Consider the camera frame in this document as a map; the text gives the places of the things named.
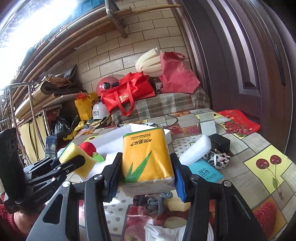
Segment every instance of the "red sleeve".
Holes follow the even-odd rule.
[[[14,215],[10,214],[4,208],[4,205],[0,203],[0,221],[6,227],[6,230],[12,234],[16,240],[24,241],[27,235],[23,234],[15,224]]]

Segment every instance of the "plaid blanket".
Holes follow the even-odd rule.
[[[130,104],[124,104],[123,107],[128,111]],[[116,125],[124,124],[202,108],[210,108],[210,99],[202,88],[198,88],[193,94],[158,94],[155,97],[135,101],[135,108],[129,116],[124,116],[118,108],[114,109],[112,122]]]

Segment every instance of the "white brick wall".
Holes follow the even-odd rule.
[[[115,2],[119,9],[165,4],[166,0],[119,0]],[[96,90],[98,82],[111,74],[126,75],[136,72],[138,58],[152,48],[160,47],[163,51],[175,51],[188,57],[180,29],[170,9],[155,10],[124,19],[128,38],[121,37],[117,30],[112,30],[76,49],[70,56],[55,64],[50,71],[61,72],[74,64],[80,75],[83,88],[88,92]]]

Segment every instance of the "wooden door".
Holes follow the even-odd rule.
[[[176,0],[192,63],[215,111],[239,109],[284,152],[292,88],[278,32],[256,0]]]

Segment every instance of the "cardboard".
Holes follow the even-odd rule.
[[[123,135],[153,128],[155,127],[130,123],[101,135],[93,140],[90,140],[89,142],[94,144],[97,153],[100,153],[101,155],[106,155],[113,152],[123,152]],[[170,130],[164,129],[164,132],[165,141],[168,145],[172,142],[172,136]]]

